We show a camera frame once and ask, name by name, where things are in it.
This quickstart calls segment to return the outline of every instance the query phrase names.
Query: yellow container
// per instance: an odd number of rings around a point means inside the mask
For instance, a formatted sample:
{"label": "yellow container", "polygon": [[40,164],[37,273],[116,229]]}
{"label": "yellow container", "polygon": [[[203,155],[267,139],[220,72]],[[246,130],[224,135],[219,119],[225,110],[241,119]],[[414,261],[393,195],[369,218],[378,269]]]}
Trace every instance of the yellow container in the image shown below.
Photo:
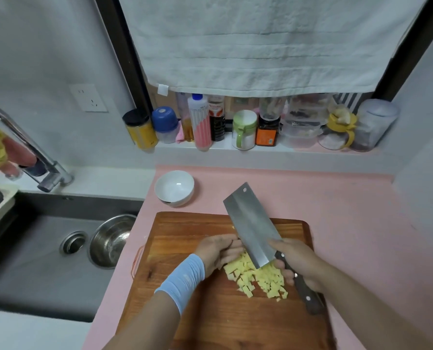
{"label": "yellow container", "polygon": [[138,109],[128,111],[123,116],[127,131],[131,135],[132,141],[142,150],[155,147],[158,138],[152,126],[152,121],[148,114],[141,113]]}

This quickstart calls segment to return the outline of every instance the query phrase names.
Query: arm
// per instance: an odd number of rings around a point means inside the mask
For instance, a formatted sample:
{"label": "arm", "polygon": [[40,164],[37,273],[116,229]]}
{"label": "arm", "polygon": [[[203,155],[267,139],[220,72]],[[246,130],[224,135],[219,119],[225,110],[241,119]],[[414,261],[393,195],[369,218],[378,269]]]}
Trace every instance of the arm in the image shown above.
{"label": "arm", "polygon": [[[301,241],[270,241],[286,261],[304,276],[307,286],[331,302],[367,350],[433,350],[423,333],[394,312],[369,290],[341,270],[320,259]],[[286,283],[294,285],[294,274],[282,270]]]}
{"label": "arm", "polygon": [[203,239],[155,291],[150,301],[103,350],[168,350],[181,313],[198,283],[244,252],[236,235]]}

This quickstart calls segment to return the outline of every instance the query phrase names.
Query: stainless steel sink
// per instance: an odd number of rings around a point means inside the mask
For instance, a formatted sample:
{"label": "stainless steel sink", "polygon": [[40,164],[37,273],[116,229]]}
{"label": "stainless steel sink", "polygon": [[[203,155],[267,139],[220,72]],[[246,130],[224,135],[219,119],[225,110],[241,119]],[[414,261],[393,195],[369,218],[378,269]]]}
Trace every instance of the stainless steel sink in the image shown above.
{"label": "stainless steel sink", "polygon": [[141,201],[18,193],[0,221],[0,310],[91,322],[114,269],[88,258],[95,230]]}

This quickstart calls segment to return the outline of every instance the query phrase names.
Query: faucet spout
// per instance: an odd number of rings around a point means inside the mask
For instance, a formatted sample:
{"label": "faucet spout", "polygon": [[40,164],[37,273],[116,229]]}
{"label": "faucet spout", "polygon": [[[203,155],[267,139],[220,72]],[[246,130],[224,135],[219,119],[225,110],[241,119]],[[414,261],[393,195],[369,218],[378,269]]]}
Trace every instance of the faucet spout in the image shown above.
{"label": "faucet spout", "polygon": [[54,161],[47,155],[38,144],[15,123],[15,121],[0,108],[0,121],[3,123],[21,142],[41,161],[48,175],[39,183],[38,188],[46,193],[49,193],[57,184],[62,186],[69,185],[73,182],[74,176],[69,174],[58,162]]}

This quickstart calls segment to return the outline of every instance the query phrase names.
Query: electrical outlet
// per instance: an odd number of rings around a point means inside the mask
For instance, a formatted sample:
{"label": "electrical outlet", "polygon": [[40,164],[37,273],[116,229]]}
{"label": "electrical outlet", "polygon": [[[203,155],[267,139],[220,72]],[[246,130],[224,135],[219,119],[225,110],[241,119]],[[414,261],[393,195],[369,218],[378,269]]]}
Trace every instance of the electrical outlet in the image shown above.
{"label": "electrical outlet", "polygon": [[71,84],[69,89],[83,111],[108,111],[94,84]]}

